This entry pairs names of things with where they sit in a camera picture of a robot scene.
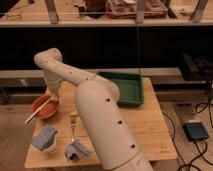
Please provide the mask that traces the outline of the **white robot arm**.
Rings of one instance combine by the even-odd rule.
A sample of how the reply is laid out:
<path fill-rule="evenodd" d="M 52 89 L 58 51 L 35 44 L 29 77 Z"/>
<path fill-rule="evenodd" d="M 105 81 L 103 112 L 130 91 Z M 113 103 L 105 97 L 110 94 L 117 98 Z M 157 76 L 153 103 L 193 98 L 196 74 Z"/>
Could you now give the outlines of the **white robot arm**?
<path fill-rule="evenodd" d="M 54 94 L 62 80 L 77 87 L 76 107 L 105 171 L 153 171 L 120 112 L 120 90 L 115 83 L 64 64 L 56 48 L 37 53 L 34 62 L 44 71 L 46 85 Z"/>

